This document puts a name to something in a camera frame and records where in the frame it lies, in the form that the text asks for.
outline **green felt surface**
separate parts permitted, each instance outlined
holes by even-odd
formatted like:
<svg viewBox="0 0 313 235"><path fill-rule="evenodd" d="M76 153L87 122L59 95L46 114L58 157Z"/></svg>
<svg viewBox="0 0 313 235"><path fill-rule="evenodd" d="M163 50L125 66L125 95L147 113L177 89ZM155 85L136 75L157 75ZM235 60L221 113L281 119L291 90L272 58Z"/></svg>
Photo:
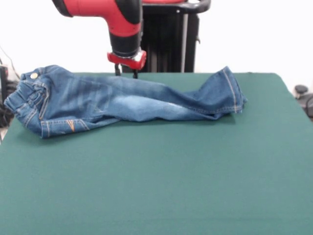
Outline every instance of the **green felt surface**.
<svg viewBox="0 0 313 235"><path fill-rule="evenodd" d="M235 74L244 112L120 122L0 146L1 235L311 235L313 126L275 74ZM208 74L140 74L182 91Z"/></svg>

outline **white wall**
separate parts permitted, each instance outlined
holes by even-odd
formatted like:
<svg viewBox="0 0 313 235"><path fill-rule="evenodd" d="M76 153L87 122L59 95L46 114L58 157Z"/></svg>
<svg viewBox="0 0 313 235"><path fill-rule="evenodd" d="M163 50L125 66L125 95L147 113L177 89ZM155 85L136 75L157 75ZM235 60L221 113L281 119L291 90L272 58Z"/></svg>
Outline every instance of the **white wall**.
<svg viewBox="0 0 313 235"><path fill-rule="evenodd" d="M310 0L212 0L201 15L196 71L228 65L234 72L275 72L290 90L311 87L312 11ZM0 24L0 45L19 73L50 64L113 71L103 19L63 17L51 0L0 0Z"/></svg>

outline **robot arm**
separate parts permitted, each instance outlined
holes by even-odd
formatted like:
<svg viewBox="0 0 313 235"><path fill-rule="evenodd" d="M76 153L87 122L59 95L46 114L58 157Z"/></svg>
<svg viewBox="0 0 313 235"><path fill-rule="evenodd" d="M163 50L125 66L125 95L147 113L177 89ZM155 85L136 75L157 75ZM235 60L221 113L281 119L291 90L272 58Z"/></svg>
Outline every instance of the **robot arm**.
<svg viewBox="0 0 313 235"><path fill-rule="evenodd" d="M102 17L109 27L112 53L108 60L123 64L136 71L146 61L146 52L140 48L141 0L52 0L58 11L66 17Z"/></svg>

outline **blue denim jeans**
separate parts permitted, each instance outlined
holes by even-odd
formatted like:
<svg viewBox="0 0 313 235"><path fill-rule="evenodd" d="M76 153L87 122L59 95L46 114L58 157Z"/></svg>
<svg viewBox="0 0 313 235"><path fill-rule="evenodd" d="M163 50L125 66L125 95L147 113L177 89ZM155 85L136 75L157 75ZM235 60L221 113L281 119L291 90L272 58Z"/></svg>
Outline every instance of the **blue denim jeans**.
<svg viewBox="0 0 313 235"><path fill-rule="evenodd" d="M116 76L83 76L52 65L22 75L6 100L27 129L41 138L88 131L120 120L217 120L241 113L246 98L228 67L196 91Z"/></svg>

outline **jeans pocket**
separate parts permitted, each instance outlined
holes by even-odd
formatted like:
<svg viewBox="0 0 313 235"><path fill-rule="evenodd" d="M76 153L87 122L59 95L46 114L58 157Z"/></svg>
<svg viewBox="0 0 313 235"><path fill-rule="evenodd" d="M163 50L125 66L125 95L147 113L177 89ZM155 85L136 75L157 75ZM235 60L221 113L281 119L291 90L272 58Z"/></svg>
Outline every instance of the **jeans pocket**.
<svg viewBox="0 0 313 235"><path fill-rule="evenodd" d="M54 121L42 121L42 138L88 131L88 124L82 119L64 119Z"/></svg>

